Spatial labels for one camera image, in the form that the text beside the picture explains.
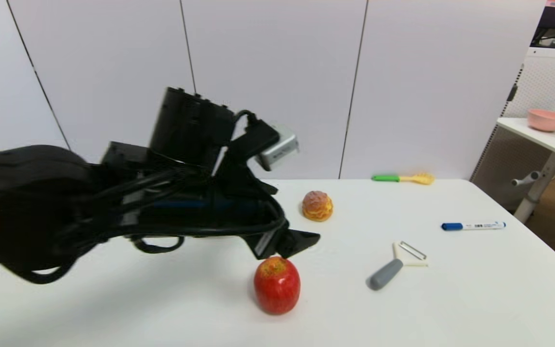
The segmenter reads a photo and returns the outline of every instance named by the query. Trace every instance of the desk leg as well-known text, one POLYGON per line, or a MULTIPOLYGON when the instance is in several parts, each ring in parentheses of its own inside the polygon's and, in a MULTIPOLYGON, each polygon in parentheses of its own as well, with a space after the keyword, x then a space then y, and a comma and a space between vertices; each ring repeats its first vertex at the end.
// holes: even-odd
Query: desk leg
POLYGON ((545 166, 541 170, 542 177, 539 178, 530 188, 526 197, 522 200, 517 211, 515 211, 515 218, 520 222, 525 223, 528 217, 532 214, 532 211, 537 207, 541 195, 551 182, 555 175, 555 153, 552 153, 545 166))

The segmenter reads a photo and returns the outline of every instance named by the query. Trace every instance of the bowl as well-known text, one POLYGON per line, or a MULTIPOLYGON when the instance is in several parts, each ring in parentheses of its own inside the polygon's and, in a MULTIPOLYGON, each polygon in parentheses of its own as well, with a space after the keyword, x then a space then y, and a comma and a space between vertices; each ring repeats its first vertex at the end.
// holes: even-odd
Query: bowl
POLYGON ((542 132, 555 132, 555 112, 548 110, 528 110, 528 125, 542 132))

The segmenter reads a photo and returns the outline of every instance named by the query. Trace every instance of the marker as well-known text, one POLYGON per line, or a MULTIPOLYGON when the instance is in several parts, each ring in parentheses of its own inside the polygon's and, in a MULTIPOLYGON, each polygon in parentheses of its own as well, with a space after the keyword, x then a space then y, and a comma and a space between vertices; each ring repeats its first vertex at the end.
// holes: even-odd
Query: marker
POLYGON ((504 229, 507 226, 505 222, 490 223, 443 223, 442 230, 458 231, 458 230, 482 230, 482 229, 504 229))

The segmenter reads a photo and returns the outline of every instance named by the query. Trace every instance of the apple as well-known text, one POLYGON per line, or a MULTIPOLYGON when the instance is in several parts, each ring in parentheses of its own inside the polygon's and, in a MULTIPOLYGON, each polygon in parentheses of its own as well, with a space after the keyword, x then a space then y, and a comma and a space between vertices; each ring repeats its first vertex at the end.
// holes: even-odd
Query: apple
POLYGON ((287 259, 279 256, 267 258, 256 269, 254 290, 263 310, 270 314, 284 314, 299 300, 299 272, 287 259))

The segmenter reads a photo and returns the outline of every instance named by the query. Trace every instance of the robotic arm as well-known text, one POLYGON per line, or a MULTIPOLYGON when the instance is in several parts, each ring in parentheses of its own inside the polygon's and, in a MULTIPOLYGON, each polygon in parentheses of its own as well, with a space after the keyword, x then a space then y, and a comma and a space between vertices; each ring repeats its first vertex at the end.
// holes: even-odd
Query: robotic arm
POLYGON ((33 283, 62 277, 75 261, 113 237, 140 251, 164 253, 184 237, 237 235, 256 259, 289 257, 320 235, 289 228, 273 198, 277 189, 256 178, 297 149, 286 130, 243 110, 233 114, 200 95, 168 88, 150 146, 110 143, 101 164, 60 147, 0 152, 0 264, 33 283), (245 133, 231 140, 247 117, 245 133), (212 175, 220 149, 224 158, 212 175), (150 237, 176 237, 171 247, 150 237), (48 275, 37 270, 57 268, 48 275))

